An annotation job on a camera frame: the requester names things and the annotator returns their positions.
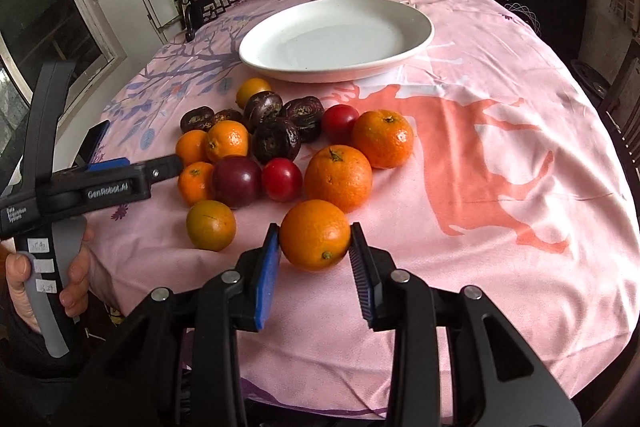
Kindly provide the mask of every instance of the blue gripper pad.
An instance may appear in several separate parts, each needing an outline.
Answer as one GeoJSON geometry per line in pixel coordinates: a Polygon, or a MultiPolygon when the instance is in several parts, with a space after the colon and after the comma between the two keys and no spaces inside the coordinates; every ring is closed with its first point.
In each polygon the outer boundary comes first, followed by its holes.
{"type": "Polygon", "coordinates": [[[255,289],[255,326],[258,331],[264,328],[264,324],[269,318],[271,311],[271,301],[273,301],[273,291],[278,276],[280,266],[280,245],[278,244],[278,232],[276,229],[267,237],[263,246],[266,250],[260,279],[255,289]]]}
{"type": "Polygon", "coordinates": [[[115,158],[113,160],[107,160],[106,162],[92,163],[87,166],[87,171],[104,171],[107,169],[114,169],[116,167],[126,167],[131,165],[131,162],[126,158],[115,158]]]}

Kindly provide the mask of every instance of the plate rim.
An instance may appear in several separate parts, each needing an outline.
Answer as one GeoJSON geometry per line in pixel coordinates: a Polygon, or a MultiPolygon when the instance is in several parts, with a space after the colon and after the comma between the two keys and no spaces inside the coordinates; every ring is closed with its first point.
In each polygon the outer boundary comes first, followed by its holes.
{"type": "Polygon", "coordinates": [[[396,62],[400,62],[402,60],[404,60],[405,58],[411,57],[412,55],[415,55],[418,51],[420,51],[420,49],[427,47],[431,41],[433,41],[433,36],[435,35],[435,28],[433,26],[433,22],[431,21],[431,19],[428,17],[427,14],[421,12],[420,10],[418,10],[417,8],[415,8],[414,6],[411,6],[409,4],[405,4],[402,2],[398,2],[398,1],[394,1],[394,0],[375,0],[375,1],[384,1],[384,2],[393,2],[402,6],[405,6],[406,8],[412,9],[417,11],[421,16],[423,16],[423,18],[429,23],[429,26],[431,28],[431,31],[429,32],[429,35],[427,36],[427,38],[425,38],[422,42],[420,42],[417,46],[414,46],[411,49],[408,49],[407,51],[404,51],[402,53],[396,54],[396,55],[392,55],[391,57],[387,57],[387,58],[380,58],[379,60],[373,60],[370,62],[360,62],[359,64],[352,64],[350,66],[340,66],[340,67],[334,67],[334,68],[323,68],[323,69],[310,69],[310,70],[299,70],[299,69],[294,69],[294,68],[272,68],[272,67],[267,67],[265,65],[262,64],[256,64],[250,60],[248,60],[246,58],[246,55],[243,54],[242,52],[242,48],[243,48],[243,44],[245,42],[245,39],[251,34],[251,32],[253,32],[260,24],[268,21],[271,17],[279,15],[283,12],[286,12],[287,10],[293,9],[293,8],[298,8],[300,6],[304,6],[305,4],[311,4],[311,3],[315,3],[315,2],[328,2],[328,1],[337,1],[337,0],[313,0],[313,1],[309,1],[309,2],[305,2],[305,3],[301,3],[301,4],[296,4],[295,6],[290,6],[289,8],[285,8],[284,10],[281,10],[277,13],[274,13],[273,15],[270,15],[269,17],[267,17],[264,20],[261,20],[257,25],[255,25],[253,28],[251,28],[248,33],[242,38],[242,41],[240,42],[240,46],[238,47],[238,54],[240,57],[240,60],[242,61],[243,64],[260,70],[260,71],[279,71],[282,73],[287,73],[287,74],[291,74],[291,73],[297,73],[297,74],[318,74],[318,73],[331,73],[332,71],[356,71],[356,70],[366,70],[366,69],[372,69],[372,68],[378,68],[378,67],[383,67],[388,63],[396,63],[396,62]]]}

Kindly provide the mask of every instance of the silver screw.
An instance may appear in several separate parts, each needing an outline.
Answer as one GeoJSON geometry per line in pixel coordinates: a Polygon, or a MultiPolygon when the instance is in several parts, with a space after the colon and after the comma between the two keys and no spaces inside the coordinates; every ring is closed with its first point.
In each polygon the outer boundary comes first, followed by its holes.
{"type": "Polygon", "coordinates": [[[463,290],[465,297],[477,301],[482,297],[482,290],[478,286],[465,286],[463,290]]]}
{"type": "Polygon", "coordinates": [[[391,279],[399,283],[408,282],[410,277],[411,274],[407,270],[393,270],[391,272],[391,279]]]}
{"type": "Polygon", "coordinates": [[[236,270],[227,270],[222,274],[222,282],[233,284],[240,280],[240,274],[236,270]]]}
{"type": "Polygon", "coordinates": [[[169,298],[169,290],[167,288],[156,288],[151,292],[151,298],[156,302],[166,301],[169,298]]]}

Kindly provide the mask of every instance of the finger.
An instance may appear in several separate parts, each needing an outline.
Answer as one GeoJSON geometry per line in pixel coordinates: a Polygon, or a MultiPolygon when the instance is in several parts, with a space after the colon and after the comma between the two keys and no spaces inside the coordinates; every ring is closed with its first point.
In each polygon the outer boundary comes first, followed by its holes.
{"type": "Polygon", "coordinates": [[[89,273],[89,266],[91,264],[91,256],[85,245],[82,245],[78,255],[71,261],[67,274],[69,279],[73,283],[79,283],[89,273]]]}
{"type": "Polygon", "coordinates": [[[70,284],[60,292],[60,303],[65,308],[71,308],[89,291],[89,279],[82,279],[78,284],[70,284]]]}
{"type": "Polygon", "coordinates": [[[20,253],[9,254],[4,263],[6,270],[6,281],[9,288],[20,291],[24,287],[24,282],[31,275],[31,263],[26,256],[20,253]]]}
{"type": "Polygon", "coordinates": [[[74,304],[71,308],[66,309],[67,317],[78,317],[83,314],[89,306],[89,295],[82,297],[78,303],[74,304]]]}
{"type": "Polygon", "coordinates": [[[92,227],[90,227],[89,225],[87,225],[86,228],[84,229],[84,235],[82,236],[82,240],[83,241],[92,241],[92,240],[94,240],[94,237],[95,237],[94,229],[92,227]]]}

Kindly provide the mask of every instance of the white label sticker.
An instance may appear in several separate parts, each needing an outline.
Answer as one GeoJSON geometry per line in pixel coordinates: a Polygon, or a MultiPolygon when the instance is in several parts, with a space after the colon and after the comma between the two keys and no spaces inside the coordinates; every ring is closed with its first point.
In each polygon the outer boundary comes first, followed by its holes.
{"type": "Polygon", "coordinates": [[[37,273],[53,273],[56,271],[53,259],[34,259],[33,269],[36,270],[37,273]]]}
{"type": "Polygon", "coordinates": [[[30,237],[27,239],[27,246],[29,253],[49,253],[49,239],[47,237],[30,237]]]}
{"type": "Polygon", "coordinates": [[[55,281],[36,279],[36,291],[40,293],[58,293],[55,281]]]}

